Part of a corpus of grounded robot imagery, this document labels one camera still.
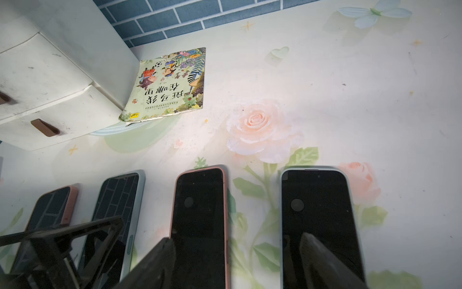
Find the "phone pink case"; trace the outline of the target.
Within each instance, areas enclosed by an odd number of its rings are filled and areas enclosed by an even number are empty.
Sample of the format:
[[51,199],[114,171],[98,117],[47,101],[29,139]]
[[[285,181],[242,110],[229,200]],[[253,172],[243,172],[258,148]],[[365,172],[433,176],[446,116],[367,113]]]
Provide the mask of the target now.
[[[71,222],[78,193],[79,190],[76,187],[67,186],[42,195],[36,202],[26,230],[47,230],[68,226]],[[35,257],[36,253],[30,242],[22,242],[10,272],[22,273],[27,263]]]
[[210,166],[180,174],[173,199],[170,238],[176,249],[173,289],[228,289],[227,176]]

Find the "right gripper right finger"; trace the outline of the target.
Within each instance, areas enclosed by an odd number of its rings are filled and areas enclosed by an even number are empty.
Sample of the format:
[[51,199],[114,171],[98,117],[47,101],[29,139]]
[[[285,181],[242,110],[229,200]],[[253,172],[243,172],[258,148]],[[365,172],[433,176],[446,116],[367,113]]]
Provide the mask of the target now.
[[314,235],[303,233],[299,252],[308,289],[365,289],[367,285]]

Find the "white three-drawer cabinet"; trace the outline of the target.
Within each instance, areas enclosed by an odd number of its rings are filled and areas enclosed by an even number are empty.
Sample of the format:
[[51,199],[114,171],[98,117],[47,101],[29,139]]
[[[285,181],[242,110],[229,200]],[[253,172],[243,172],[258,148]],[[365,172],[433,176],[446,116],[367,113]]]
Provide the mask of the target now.
[[34,151],[117,124],[138,69],[93,1],[2,1],[1,140]]

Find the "phone green case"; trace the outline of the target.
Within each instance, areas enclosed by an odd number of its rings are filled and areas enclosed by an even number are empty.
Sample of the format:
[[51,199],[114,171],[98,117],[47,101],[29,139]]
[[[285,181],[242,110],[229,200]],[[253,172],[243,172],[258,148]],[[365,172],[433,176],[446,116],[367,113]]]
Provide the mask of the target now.
[[121,217],[123,226],[106,262],[95,272],[88,289],[111,289],[131,270],[146,176],[142,170],[106,179],[100,189],[92,221]]
[[348,178],[328,166],[292,166],[281,175],[281,287],[308,289],[299,252],[314,235],[366,284]]

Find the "green picture book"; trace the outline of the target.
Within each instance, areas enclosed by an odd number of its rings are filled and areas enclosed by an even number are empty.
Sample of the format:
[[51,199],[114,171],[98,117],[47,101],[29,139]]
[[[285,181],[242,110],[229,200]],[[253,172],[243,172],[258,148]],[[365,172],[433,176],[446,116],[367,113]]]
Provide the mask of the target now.
[[126,125],[203,108],[206,48],[140,61],[132,92],[119,120]]

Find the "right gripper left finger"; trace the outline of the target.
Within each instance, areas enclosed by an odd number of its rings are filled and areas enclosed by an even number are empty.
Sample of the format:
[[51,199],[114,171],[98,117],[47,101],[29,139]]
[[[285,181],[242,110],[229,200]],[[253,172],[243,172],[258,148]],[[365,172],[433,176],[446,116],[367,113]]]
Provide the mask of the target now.
[[164,237],[114,288],[169,289],[175,262],[174,241]]

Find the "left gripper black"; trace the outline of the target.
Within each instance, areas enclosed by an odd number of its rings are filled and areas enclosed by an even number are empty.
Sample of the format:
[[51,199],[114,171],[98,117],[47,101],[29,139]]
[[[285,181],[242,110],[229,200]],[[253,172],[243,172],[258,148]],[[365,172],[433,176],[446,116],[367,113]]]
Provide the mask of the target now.
[[[80,225],[55,226],[48,230],[18,232],[1,237],[1,246],[29,243],[35,253],[18,273],[1,272],[2,289],[90,289],[103,275],[103,269],[123,229],[121,216],[108,217]],[[77,269],[72,257],[72,242],[86,236],[100,245],[89,244],[91,255]]]

